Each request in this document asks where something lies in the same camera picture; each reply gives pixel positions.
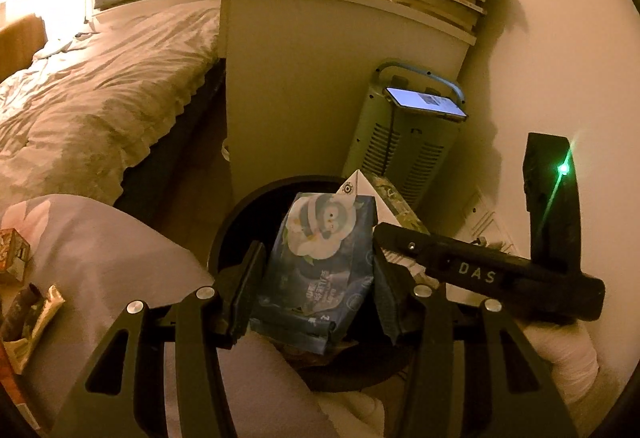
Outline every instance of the heater grille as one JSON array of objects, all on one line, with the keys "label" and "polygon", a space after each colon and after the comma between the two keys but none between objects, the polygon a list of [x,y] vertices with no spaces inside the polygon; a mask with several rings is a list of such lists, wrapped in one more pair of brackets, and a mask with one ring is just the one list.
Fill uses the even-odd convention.
[{"label": "heater grille", "polygon": [[369,173],[374,173],[378,176],[382,176],[384,171],[383,168],[385,166],[386,146],[387,144],[389,145],[388,161],[390,162],[394,156],[394,153],[396,152],[399,141],[400,133],[398,133],[397,131],[393,131],[389,144],[388,128],[385,128],[385,126],[376,123],[376,126],[373,129],[373,133],[371,134],[367,153],[364,156],[362,169],[364,171],[368,171]]},{"label": "heater grille", "polygon": [[440,161],[444,146],[428,144],[422,145],[418,157],[415,159],[414,165],[409,171],[404,184],[399,192],[405,201],[412,205],[422,193],[422,189],[431,177],[434,168]]}]

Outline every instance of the metal screw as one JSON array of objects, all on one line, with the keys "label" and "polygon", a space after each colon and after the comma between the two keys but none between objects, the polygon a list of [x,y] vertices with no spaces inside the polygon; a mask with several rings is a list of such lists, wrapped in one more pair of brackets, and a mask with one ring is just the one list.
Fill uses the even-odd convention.
[{"label": "metal screw", "polygon": [[499,312],[502,310],[502,303],[497,299],[487,299],[484,301],[484,307],[489,310],[489,312]]},{"label": "metal screw", "polygon": [[142,303],[142,301],[131,301],[131,303],[127,305],[127,312],[130,314],[138,313],[141,312],[144,307],[145,304]]},{"label": "metal screw", "polygon": [[213,290],[213,288],[211,287],[202,287],[199,288],[198,291],[196,292],[196,297],[198,299],[211,299],[213,296],[215,296],[216,291]]},{"label": "metal screw", "polygon": [[417,297],[429,297],[433,293],[433,290],[427,287],[427,285],[416,285],[414,287],[414,293]]}]

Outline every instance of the heater handle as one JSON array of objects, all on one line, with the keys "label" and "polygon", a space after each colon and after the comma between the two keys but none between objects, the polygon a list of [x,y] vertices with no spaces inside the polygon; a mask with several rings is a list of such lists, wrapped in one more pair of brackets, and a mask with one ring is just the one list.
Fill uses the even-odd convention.
[{"label": "heater handle", "polygon": [[460,86],[458,85],[458,83],[454,82],[454,81],[449,81],[448,79],[445,79],[444,77],[441,77],[439,75],[437,75],[436,73],[434,73],[431,70],[428,70],[426,68],[422,68],[420,66],[416,66],[415,64],[410,64],[410,63],[405,63],[402,61],[397,61],[395,59],[392,60],[388,60],[385,62],[382,62],[378,65],[378,67],[376,68],[375,72],[373,72],[373,79],[372,81],[374,83],[377,83],[380,81],[380,73],[385,69],[385,68],[389,68],[390,66],[396,66],[398,68],[404,68],[405,70],[409,70],[411,72],[415,72],[418,73],[420,75],[424,75],[427,77],[430,77],[431,79],[434,79],[438,82],[441,82],[443,84],[445,84],[446,86],[448,86],[449,88],[451,88],[455,93],[456,93],[456,97],[458,97],[458,106],[462,106],[465,103],[465,94],[463,93],[462,89],[460,88]]}]

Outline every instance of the cartoon character print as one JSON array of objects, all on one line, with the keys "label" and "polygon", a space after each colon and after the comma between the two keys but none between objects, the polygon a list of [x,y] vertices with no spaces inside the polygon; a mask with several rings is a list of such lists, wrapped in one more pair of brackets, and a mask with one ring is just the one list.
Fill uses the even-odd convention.
[{"label": "cartoon character print", "polygon": [[327,259],[356,225],[355,195],[313,194],[298,198],[287,216],[286,243],[296,256]]}]

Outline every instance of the white cabinet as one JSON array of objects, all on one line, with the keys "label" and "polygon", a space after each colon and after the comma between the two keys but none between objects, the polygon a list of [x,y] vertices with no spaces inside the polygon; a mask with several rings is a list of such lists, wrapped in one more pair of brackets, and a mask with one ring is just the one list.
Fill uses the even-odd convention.
[{"label": "white cabinet", "polygon": [[222,0],[234,199],[284,177],[340,174],[380,62],[455,80],[474,42],[387,0]]}]

